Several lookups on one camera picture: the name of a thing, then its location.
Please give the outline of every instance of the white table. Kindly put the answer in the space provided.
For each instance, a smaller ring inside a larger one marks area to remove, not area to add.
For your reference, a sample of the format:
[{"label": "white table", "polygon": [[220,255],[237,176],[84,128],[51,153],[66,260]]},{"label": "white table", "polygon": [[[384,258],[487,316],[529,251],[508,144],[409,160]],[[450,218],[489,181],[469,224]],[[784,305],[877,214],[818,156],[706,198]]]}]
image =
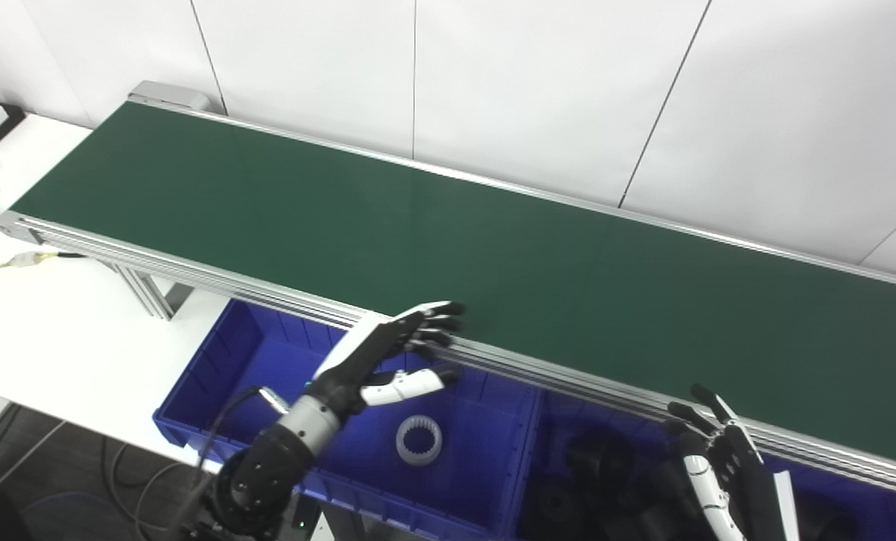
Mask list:
[{"label": "white table", "polygon": [[[39,116],[24,120],[0,143],[0,212],[89,133]],[[56,251],[0,233],[0,263],[29,250]],[[193,464],[193,449],[169,444],[150,416],[227,301],[194,291],[163,322],[97,261],[2,268],[0,397]]]}]

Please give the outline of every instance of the white ring part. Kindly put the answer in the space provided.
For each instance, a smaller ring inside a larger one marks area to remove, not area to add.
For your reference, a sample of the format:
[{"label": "white ring part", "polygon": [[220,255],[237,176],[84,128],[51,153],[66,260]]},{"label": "white ring part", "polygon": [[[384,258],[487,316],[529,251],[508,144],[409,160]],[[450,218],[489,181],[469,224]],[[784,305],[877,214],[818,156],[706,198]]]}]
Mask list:
[{"label": "white ring part", "polygon": [[[434,436],[434,444],[426,452],[412,452],[404,444],[404,436],[413,428],[424,428]],[[411,466],[425,466],[434,462],[441,454],[441,428],[431,417],[425,415],[412,415],[401,422],[398,427],[398,435],[395,436],[395,445],[398,448],[398,456]]]}]

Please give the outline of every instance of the floor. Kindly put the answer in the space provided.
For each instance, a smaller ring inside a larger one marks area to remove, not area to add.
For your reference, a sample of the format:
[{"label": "floor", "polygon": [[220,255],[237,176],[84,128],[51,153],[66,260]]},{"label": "floor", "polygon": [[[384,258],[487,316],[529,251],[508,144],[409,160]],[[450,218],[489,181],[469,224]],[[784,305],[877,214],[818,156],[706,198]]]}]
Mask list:
[{"label": "floor", "polygon": [[[58,423],[47,415],[19,408],[0,442],[0,477]],[[135,525],[118,512],[104,490],[101,440],[101,435],[94,432],[63,425],[0,485],[0,490],[21,511],[36,541],[139,541]],[[107,442],[107,468],[121,445],[114,440]],[[146,482],[153,473],[171,463],[160,455],[129,446],[118,476],[125,483]],[[193,470],[180,466],[156,480],[145,497],[142,519],[167,524],[187,495]],[[116,490],[125,506],[135,511],[142,488],[117,487]],[[420,539],[387,524],[366,523],[367,541]],[[322,521],[313,541],[334,539],[324,526]],[[153,541],[160,541],[156,535],[153,532]]]}]

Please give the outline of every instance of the white robotic finger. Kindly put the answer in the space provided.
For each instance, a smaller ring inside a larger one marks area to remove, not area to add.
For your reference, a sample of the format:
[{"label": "white robotic finger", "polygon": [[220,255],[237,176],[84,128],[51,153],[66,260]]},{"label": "white robotic finger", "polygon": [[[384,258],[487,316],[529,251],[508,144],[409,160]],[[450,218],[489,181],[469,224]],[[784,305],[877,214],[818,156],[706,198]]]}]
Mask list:
[{"label": "white robotic finger", "polygon": [[434,370],[423,369],[412,373],[398,370],[390,383],[362,387],[362,400],[368,405],[400,403],[444,388],[444,381]]},{"label": "white robotic finger", "polygon": [[729,495],[719,486],[716,472],[709,459],[700,455],[684,456],[686,472],[692,490],[698,498],[702,513],[719,541],[746,541],[743,532],[736,526],[736,521],[729,513]]}]

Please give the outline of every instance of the green conveyor belt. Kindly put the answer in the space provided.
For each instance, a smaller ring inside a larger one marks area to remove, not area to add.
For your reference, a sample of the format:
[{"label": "green conveyor belt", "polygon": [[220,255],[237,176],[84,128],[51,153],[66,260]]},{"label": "green conveyor belt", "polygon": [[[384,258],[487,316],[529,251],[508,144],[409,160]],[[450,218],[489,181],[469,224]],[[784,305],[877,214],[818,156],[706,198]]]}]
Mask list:
[{"label": "green conveyor belt", "polygon": [[890,283],[135,103],[13,210],[896,459]]}]

